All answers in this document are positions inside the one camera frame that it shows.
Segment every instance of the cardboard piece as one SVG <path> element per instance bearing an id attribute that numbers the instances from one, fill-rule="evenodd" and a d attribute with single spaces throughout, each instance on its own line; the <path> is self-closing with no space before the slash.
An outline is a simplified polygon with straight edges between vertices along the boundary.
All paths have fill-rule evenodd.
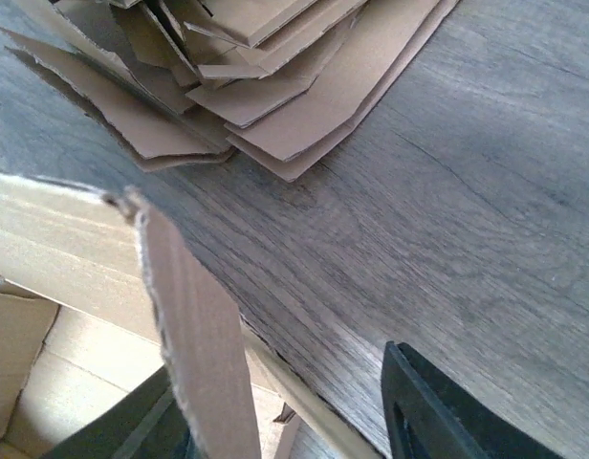
<path id="1" fill-rule="evenodd" d="M 213 155 L 220 149 L 168 120 L 76 55 L 23 35 L 5 31 L 23 51 L 89 99 L 144 159 L 159 156 Z"/>
<path id="2" fill-rule="evenodd" d="M 144 3 L 128 10 L 113 8 L 112 15 L 124 31 L 139 62 L 169 69 L 180 86 L 199 84 L 192 65 Z"/>
<path id="3" fill-rule="evenodd" d="M 46 299 L 8 293 L 4 284 L 0 282 L 0 335 L 8 339 L 0 341 L 0 438 L 58 310 Z"/>
<path id="4" fill-rule="evenodd" d="M 31 19 L 57 33 L 148 103 L 172 116 L 192 106 L 168 70 L 140 63 L 135 58 L 107 4 L 60 0 L 57 8 L 48 0 L 13 1 Z"/>
<path id="5" fill-rule="evenodd" d="M 175 16 L 191 27 L 190 21 L 208 21 L 203 8 L 190 3 L 165 0 Z M 344 20 L 365 0 L 318 0 L 292 22 L 255 49 L 230 45 L 219 38 L 194 33 L 186 35 L 193 48 L 192 59 L 199 75 L 206 79 L 265 78 L 280 70 Z"/>
<path id="6" fill-rule="evenodd" d="M 190 23 L 190 29 L 234 45 L 255 48 L 311 7 L 316 0 L 204 0 L 211 20 Z"/>
<path id="7" fill-rule="evenodd" d="M 399 56 L 406 58 L 404 48 L 438 3 L 374 0 L 306 94 L 249 128 L 228 124 L 227 129 L 279 161 L 294 159 L 356 115 Z M 449 11 L 455 4 L 444 0 L 441 8 Z M 428 38 L 434 28 L 424 31 Z"/>
<path id="8" fill-rule="evenodd" d="M 355 19 L 353 13 L 273 76 L 236 81 L 214 91 L 199 86 L 186 96 L 220 118 L 247 127 L 307 91 L 345 42 Z"/>
<path id="9" fill-rule="evenodd" d="M 141 0 L 109 0 L 109 2 L 119 8 L 131 8 L 140 3 Z"/>
<path id="10" fill-rule="evenodd" d="M 63 305 L 37 360 L 29 362 L 29 351 L 25 361 L 12 360 L 25 363 L 22 373 L 30 376 L 4 437 L 10 447 L 38 457 L 152 374 L 161 352 L 209 457 L 288 457 L 298 418 L 258 377 L 261 370 L 249 372 L 236 304 L 136 192 L 117 197 L 0 174 L 1 278 L 25 286 L 30 298 L 50 298 L 39 300 L 47 305 L 44 325 L 35 320 L 34 334 L 21 344 L 41 342 L 55 303 Z M 6 319 L 20 333 L 33 326 L 29 313 L 4 311 L 0 346 L 9 348 L 0 347 L 2 373 L 9 362 L 3 358 L 18 352 L 4 333 Z M 272 439 L 262 452 L 259 428 L 260 439 Z"/>
<path id="11" fill-rule="evenodd" d="M 209 112 L 196 110 L 174 122 L 95 71 L 77 55 L 17 33 L 4 32 L 23 51 L 90 100 L 135 151 L 151 163 L 148 165 L 222 162 L 230 155 L 222 122 Z"/>
<path id="12" fill-rule="evenodd" d="M 229 142 L 282 179 L 287 182 L 294 181 L 356 129 L 373 107 L 381 100 L 382 96 L 392 86 L 409 62 L 423 48 L 433 32 L 457 3 L 458 0 L 441 0 L 425 19 L 418 31 L 414 33 L 397 60 L 363 101 L 354 116 L 320 141 L 304 150 L 300 155 L 294 157 L 294 159 L 287 162 L 280 161 L 275 156 L 268 154 L 258 146 L 247 142 L 237 135 L 229 136 Z"/>

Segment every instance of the brown cardboard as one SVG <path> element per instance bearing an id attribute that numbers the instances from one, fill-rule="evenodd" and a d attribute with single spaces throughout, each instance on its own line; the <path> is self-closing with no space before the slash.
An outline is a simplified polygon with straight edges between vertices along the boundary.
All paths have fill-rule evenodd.
<path id="1" fill-rule="evenodd" d="M 213 158 L 228 152 L 229 146 L 225 144 L 222 123 L 213 120 L 209 114 L 192 113 L 191 120 L 175 123 L 114 81 L 96 72 L 76 55 L 17 33 L 4 32 L 44 67 L 55 72 L 77 93 L 89 99 L 106 121 L 145 160 L 157 161 L 160 157 L 181 158 L 182 162 L 190 163 L 199 162 L 203 159 L 201 157 Z M 191 132 L 193 129 L 202 132 L 204 137 Z M 225 158 L 222 155 L 216 159 L 220 161 Z"/>
<path id="2" fill-rule="evenodd" d="M 191 29 L 246 48 L 255 48 L 311 7 L 316 0 L 205 0 L 211 20 Z"/>
<path id="3" fill-rule="evenodd" d="M 113 8 L 112 15 L 124 31 L 139 62 L 169 69 L 180 86 L 199 84 L 192 65 L 144 3 L 128 10 Z"/>
<path id="4" fill-rule="evenodd" d="M 119 8 L 131 8 L 133 5 L 137 5 L 141 0 L 109 0 L 109 2 Z"/>
<path id="5" fill-rule="evenodd" d="M 288 457 L 298 417 L 258 368 L 249 373 L 237 305 L 137 193 L 0 174 L 4 278 L 33 292 L 25 298 L 51 298 L 40 300 L 52 308 L 51 321 L 55 303 L 64 305 L 12 417 L 11 447 L 37 457 L 96 418 L 161 364 L 160 343 L 179 405 L 209 457 Z M 10 336 L 0 334 L 5 342 Z M 93 397 L 80 398 L 87 393 Z"/>
<path id="6" fill-rule="evenodd" d="M 382 96 L 390 86 L 392 86 L 409 62 L 423 48 L 433 32 L 439 27 L 443 19 L 457 3 L 458 0 L 441 0 L 432 13 L 428 15 L 418 31 L 416 31 L 411 37 L 399 55 L 399 58 L 382 77 L 371 94 L 365 99 L 355 115 L 293 160 L 288 162 L 279 161 L 274 156 L 269 155 L 257 146 L 237 137 L 236 135 L 229 136 L 229 141 L 287 182 L 297 179 L 303 174 L 303 172 L 318 162 L 323 156 L 337 146 L 338 143 L 349 136 L 354 129 L 356 129 L 373 107 L 375 107 L 375 105 L 381 100 Z"/>
<path id="7" fill-rule="evenodd" d="M 46 299 L 9 294 L 0 282 L 0 334 L 8 337 L 0 342 L 0 438 L 57 310 Z"/>
<path id="8" fill-rule="evenodd" d="M 440 8 L 447 12 L 456 3 L 445 0 Z M 293 160 L 356 115 L 437 4 L 438 0 L 370 2 L 350 39 L 307 93 L 249 128 L 227 128 L 279 161 Z M 426 38 L 440 22 L 425 29 Z"/>
<path id="9" fill-rule="evenodd" d="M 168 69 L 170 59 L 167 43 L 158 29 L 150 27 L 150 21 L 143 14 L 141 5 L 128 10 L 113 8 L 112 15 L 126 35 L 139 62 Z"/>
<path id="10" fill-rule="evenodd" d="M 185 97 L 185 91 L 171 72 L 140 63 L 135 58 L 107 4 L 61 0 L 57 8 L 48 0 L 13 1 L 31 19 L 57 33 L 100 69 L 167 114 L 181 114 L 190 108 L 190 99 Z"/>
<path id="11" fill-rule="evenodd" d="M 206 79 L 265 78 L 273 75 L 318 41 L 365 0 L 318 0 L 256 49 L 226 49 L 220 39 L 195 38 L 199 74 Z"/>
<path id="12" fill-rule="evenodd" d="M 97 43 L 102 50 L 117 55 L 148 98 L 157 99 L 173 114 L 182 114 L 192 106 L 185 102 L 185 90 L 169 70 L 137 60 L 108 4 L 87 0 L 59 0 L 56 7 L 81 33 Z"/>
<path id="13" fill-rule="evenodd" d="M 161 45 L 166 47 L 166 54 L 169 58 L 169 64 L 171 73 L 178 79 L 181 86 L 189 87 L 192 85 L 199 84 L 199 78 L 197 77 L 197 70 L 188 61 L 188 58 L 180 50 L 179 46 L 168 31 L 164 28 L 159 18 L 149 9 L 144 3 L 140 4 L 143 15 L 149 22 L 150 27 L 156 28 L 164 39 L 164 43 Z"/>
<path id="14" fill-rule="evenodd" d="M 247 127 L 307 91 L 345 42 L 356 16 L 342 21 L 277 74 L 236 81 L 219 90 L 199 86 L 189 93 L 199 105 L 239 127 Z"/>

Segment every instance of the gray wood grain surface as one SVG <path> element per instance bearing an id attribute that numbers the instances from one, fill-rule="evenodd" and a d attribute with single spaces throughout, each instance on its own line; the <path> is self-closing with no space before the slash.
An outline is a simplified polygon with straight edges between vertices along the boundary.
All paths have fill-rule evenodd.
<path id="1" fill-rule="evenodd" d="M 46 36 L 4 0 L 0 25 Z M 394 339 L 565 457 L 589 458 L 589 0 L 463 0 L 293 185 L 243 155 L 143 174 L 7 44 L 0 34 L 0 167 L 141 187 L 382 451 Z M 319 445 L 304 429 L 293 457 L 323 457 Z"/>

